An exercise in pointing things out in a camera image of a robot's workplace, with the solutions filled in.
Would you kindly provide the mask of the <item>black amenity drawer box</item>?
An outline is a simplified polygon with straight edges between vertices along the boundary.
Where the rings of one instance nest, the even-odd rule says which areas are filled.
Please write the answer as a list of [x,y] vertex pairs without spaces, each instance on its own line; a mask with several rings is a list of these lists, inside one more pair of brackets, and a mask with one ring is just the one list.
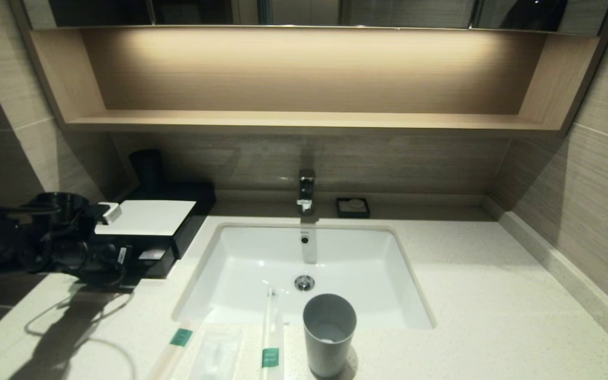
[[97,224],[95,236],[132,247],[133,265],[171,267],[183,257],[215,202],[212,183],[140,185],[120,202],[115,221]]
[[179,258],[178,245],[172,236],[136,236],[132,243],[142,249],[138,259],[145,267],[144,278],[166,278]]

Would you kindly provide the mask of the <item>wide paper pack green label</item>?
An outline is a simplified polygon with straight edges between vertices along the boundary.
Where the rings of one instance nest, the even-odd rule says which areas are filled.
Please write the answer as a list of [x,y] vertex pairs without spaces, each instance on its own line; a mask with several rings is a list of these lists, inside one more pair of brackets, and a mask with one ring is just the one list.
[[180,323],[172,338],[160,351],[145,380],[172,380],[176,368],[202,324],[203,318],[193,318]]

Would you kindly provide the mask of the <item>black cylindrical cup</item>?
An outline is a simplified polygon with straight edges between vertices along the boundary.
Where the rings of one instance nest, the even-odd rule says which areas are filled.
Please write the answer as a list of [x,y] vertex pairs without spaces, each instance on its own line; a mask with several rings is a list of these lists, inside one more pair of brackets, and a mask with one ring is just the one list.
[[140,189],[144,192],[159,192],[166,185],[162,152],[159,149],[143,149],[128,155],[137,176]]

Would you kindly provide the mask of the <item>clear plastic packet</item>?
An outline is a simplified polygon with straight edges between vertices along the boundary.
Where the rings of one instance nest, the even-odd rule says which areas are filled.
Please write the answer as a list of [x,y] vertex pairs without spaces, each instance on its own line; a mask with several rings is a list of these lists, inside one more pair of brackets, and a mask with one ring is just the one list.
[[241,325],[206,325],[186,380],[234,380],[244,341]]

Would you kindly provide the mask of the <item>white ceramic sink basin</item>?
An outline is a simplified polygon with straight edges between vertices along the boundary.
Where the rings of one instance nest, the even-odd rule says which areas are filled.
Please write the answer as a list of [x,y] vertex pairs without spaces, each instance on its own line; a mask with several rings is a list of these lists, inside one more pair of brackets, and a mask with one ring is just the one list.
[[[299,275],[315,279],[297,291]],[[179,322],[262,323],[267,288],[284,323],[302,324],[314,296],[349,301],[359,329],[434,329],[436,323],[393,231],[347,226],[222,225],[213,234],[174,310]]]

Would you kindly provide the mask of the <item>slim toothbrush pack green label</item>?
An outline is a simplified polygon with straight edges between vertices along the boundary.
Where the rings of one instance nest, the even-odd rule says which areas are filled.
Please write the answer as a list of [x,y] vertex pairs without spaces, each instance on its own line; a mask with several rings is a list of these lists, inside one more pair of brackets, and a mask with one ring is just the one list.
[[284,320],[279,293],[273,287],[267,288],[260,365],[260,380],[285,380]]

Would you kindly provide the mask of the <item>chrome faucet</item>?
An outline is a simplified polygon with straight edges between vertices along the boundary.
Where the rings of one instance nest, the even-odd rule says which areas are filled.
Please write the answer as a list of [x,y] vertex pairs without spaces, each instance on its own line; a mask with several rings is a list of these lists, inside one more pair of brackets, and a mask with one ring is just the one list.
[[314,186],[316,174],[312,169],[299,171],[299,187],[296,204],[301,216],[309,216],[314,213]]

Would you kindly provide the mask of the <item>grey plastic cup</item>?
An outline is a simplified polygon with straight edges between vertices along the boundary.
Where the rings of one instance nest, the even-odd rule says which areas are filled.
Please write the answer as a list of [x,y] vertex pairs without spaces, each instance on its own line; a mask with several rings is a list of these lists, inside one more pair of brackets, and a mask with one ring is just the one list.
[[332,293],[314,296],[302,311],[302,324],[311,372],[322,378],[340,374],[357,327],[357,313],[352,304]]

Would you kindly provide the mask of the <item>black soap dish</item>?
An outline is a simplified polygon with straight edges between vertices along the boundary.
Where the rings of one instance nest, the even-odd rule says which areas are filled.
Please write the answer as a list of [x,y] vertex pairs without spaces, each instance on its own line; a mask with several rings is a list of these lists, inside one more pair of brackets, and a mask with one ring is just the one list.
[[369,204],[367,199],[360,198],[365,200],[366,209],[365,210],[354,210],[348,207],[348,200],[352,198],[337,198],[336,199],[336,214],[338,218],[341,219],[368,219],[371,215]]

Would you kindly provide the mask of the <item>mirror cabinet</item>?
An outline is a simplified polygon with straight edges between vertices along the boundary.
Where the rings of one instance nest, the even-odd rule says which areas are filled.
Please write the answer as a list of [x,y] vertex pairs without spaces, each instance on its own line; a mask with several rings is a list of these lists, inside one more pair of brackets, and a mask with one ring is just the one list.
[[20,0],[34,30],[145,25],[483,29],[598,35],[608,0]]

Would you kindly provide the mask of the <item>wooden wall shelf niche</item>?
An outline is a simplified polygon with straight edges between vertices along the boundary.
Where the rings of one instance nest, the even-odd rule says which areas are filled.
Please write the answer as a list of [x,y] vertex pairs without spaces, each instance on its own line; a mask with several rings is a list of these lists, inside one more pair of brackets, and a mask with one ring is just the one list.
[[20,27],[62,127],[562,136],[606,38],[377,28]]

